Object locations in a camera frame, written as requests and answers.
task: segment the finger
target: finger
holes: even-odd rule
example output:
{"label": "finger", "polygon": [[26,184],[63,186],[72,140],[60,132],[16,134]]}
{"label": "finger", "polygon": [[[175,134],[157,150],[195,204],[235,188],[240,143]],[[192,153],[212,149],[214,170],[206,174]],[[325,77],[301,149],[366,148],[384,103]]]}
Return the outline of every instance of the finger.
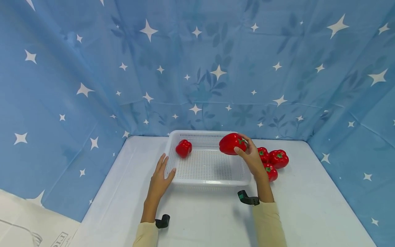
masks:
{"label": "finger", "polygon": [[239,133],[239,135],[241,137],[243,137],[248,142],[249,145],[251,145],[252,147],[256,148],[256,146],[255,146],[254,142],[251,140],[251,138],[249,138],[248,136],[246,136],[246,135],[244,135],[242,133]]}
{"label": "finger", "polygon": [[166,169],[166,165],[167,165],[167,161],[169,160],[169,157],[167,156],[166,158],[165,158],[165,160],[162,162],[162,166],[160,167],[160,169],[159,169],[159,172],[160,173],[163,173],[163,174],[165,174],[165,169]]}
{"label": "finger", "polygon": [[162,154],[162,156],[159,158],[158,163],[156,164],[155,172],[158,172],[160,170],[160,167],[162,166],[163,159],[165,158],[165,153]]}
{"label": "finger", "polygon": [[175,177],[175,172],[176,172],[176,168],[174,167],[171,172],[169,173],[169,176],[167,177],[166,181],[170,184],[171,181],[173,180],[173,178]]}
{"label": "finger", "polygon": [[235,147],[233,150],[234,150],[241,158],[243,158],[244,160],[248,157],[248,155],[247,155],[243,150],[241,150],[239,147]]}

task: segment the forearm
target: forearm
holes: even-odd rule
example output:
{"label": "forearm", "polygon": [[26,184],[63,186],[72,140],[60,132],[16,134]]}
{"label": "forearm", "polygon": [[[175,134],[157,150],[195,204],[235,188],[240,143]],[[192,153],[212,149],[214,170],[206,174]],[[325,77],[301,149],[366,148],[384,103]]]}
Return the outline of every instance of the forearm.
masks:
{"label": "forearm", "polygon": [[275,202],[266,171],[255,176],[258,198],[261,202]]}

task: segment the white table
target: white table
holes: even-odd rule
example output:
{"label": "white table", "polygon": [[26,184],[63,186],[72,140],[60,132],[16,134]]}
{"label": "white table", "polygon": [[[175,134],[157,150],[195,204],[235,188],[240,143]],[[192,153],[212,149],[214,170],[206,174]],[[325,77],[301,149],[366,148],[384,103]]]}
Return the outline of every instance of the white table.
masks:
{"label": "white table", "polygon": [[[143,202],[166,137],[130,137],[81,223],[70,247],[130,247]],[[288,247],[375,247],[309,145],[302,141],[254,140],[269,151],[283,149],[290,163],[272,190]],[[239,188],[171,186],[157,218],[169,214],[158,247],[257,246],[251,206],[237,191],[256,196],[254,180]]]}

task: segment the hand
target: hand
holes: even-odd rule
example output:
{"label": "hand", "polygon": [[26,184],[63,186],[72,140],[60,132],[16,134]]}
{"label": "hand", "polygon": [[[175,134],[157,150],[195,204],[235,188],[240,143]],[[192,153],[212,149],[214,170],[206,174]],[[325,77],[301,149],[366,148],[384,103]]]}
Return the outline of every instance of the hand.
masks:
{"label": "hand", "polygon": [[263,167],[261,158],[259,157],[258,149],[256,148],[255,144],[248,136],[240,133],[239,135],[247,141],[247,150],[243,152],[243,150],[241,150],[240,148],[235,147],[235,152],[244,159],[244,161],[247,163],[248,168],[250,169],[250,172],[254,175],[254,177],[266,178],[267,173],[265,168]]}
{"label": "hand", "polygon": [[169,174],[169,177],[165,179],[165,169],[168,160],[169,157],[165,158],[165,154],[162,154],[158,163],[156,164],[156,169],[151,177],[147,195],[147,200],[150,202],[159,203],[160,199],[165,194],[167,188],[175,176],[176,168],[173,168]]}
{"label": "hand", "polygon": [[165,168],[169,157],[165,158],[165,154],[162,154],[158,163],[156,164],[155,172],[151,177],[149,184],[147,198],[144,202],[143,215],[141,216],[141,223],[143,222],[155,222],[156,211],[158,210],[159,201],[165,194],[171,181],[175,176],[175,168],[171,170],[167,179],[165,179]]}

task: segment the blue curtain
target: blue curtain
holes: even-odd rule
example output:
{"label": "blue curtain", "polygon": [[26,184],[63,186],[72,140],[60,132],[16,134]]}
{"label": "blue curtain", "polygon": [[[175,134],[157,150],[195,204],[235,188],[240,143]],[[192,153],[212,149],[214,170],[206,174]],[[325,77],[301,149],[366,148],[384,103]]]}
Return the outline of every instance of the blue curtain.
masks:
{"label": "blue curtain", "polygon": [[81,221],[126,137],[304,140],[395,243],[390,0],[0,1],[0,188]]}

